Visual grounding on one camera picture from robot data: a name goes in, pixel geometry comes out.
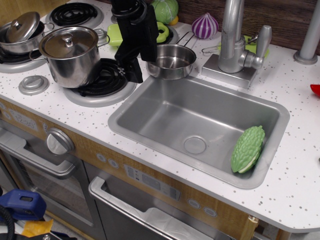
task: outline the oven window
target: oven window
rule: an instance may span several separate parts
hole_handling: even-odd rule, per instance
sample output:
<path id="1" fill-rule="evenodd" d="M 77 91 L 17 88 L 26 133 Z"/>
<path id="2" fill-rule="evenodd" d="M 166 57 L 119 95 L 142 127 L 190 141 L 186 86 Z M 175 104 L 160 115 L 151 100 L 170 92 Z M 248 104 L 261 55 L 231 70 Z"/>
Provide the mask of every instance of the oven window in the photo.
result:
<path id="1" fill-rule="evenodd" d="M 18 162 L 31 189 L 93 222 L 80 183 L 74 176 L 61 180 L 21 161 Z"/>

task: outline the blue object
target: blue object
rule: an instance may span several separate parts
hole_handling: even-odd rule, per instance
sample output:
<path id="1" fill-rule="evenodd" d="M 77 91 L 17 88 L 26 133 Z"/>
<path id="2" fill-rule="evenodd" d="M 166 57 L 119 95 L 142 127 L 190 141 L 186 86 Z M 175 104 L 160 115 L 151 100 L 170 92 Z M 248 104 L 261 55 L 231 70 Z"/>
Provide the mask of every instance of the blue object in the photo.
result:
<path id="1" fill-rule="evenodd" d="M 0 196 L 0 205 L 15 220 L 40 220 L 47 209 L 47 204 L 39 193 L 20 189 L 13 189 Z"/>

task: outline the stainless steel pot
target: stainless steel pot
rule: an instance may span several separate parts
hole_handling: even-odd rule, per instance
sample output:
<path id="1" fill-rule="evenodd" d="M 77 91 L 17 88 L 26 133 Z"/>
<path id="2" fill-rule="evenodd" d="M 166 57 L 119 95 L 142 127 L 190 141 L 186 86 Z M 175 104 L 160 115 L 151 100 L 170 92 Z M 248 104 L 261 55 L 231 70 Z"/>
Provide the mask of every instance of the stainless steel pot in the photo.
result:
<path id="1" fill-rule="evenodd" d="M 193 63 L 196 59 L 197 55 L 195 52 L 184 45 L 160 44 L 157 46 L 156 61 L 147 61 L 146 70 L 150 75 L 163 80 L 182 79 L 191 73 Z"/>
<path id="2" fill-rule="evenodd" d="M 98 40 L 98 34 L 84 26 L 63 27 L 46 35 L 39 51 L 54 81 L 64 88 L 79 88 L 95 81 L 101 66 Z"/>
<path id="3" fill-rule="evenodd" d="M 9 55 L 29 53 L 33 49 L 36 49 L 39 47 L 39 43 L 46 33 L 44 32 L 46 24 L 52 24 L 52 23 L 39 22 L 39 25 L 35 30 L 35 32 L 27 40 L 20 41 L 20 42 L 7 42 L 6 33 L 11 26 L 11 23 L 7 23 L 2 27 L 0 27 L 0 47 L 2 48 L 5 54 L 9 54 Z"/>

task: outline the pot lid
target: pot lid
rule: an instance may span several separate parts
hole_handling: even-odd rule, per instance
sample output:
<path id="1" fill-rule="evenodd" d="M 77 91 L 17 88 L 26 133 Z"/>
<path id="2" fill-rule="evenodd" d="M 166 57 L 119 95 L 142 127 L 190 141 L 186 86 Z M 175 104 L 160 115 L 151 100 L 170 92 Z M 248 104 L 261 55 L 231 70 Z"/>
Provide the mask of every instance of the pot lid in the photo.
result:
<path id="1" fill-rule="evenodd" d="M 5 34 L 8 43 L 19 43 L 28 40 L 36 31 L 40 22 L 40 14 L 29 11 L 11 22 Z"/>
<path id="2" fill-rule="evenodd" d="M 39 50 L 51 59 L 69 59 L 87 53 L 97 43 L 97 33 L 88 27 L 64 27 L 45 36 Z"/>

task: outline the stainless steel sink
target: stainless steel sink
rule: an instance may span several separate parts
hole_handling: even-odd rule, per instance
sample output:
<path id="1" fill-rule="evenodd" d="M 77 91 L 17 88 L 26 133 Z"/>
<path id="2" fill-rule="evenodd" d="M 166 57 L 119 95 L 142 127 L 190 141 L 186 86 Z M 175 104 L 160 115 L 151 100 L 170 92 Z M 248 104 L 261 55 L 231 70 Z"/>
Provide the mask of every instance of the stainless steel sink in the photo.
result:
<path id="1" fill-rule="evenodd" d="M 110 116 L 116 133 L 144 144 L 239 188 L 259 186 L 289 122 L 282 105 L 191 76 L 161 80 L 150 76 Z M 252 126 L 265 131 L 254 168 L 231 170 L 240 135 Z"/>

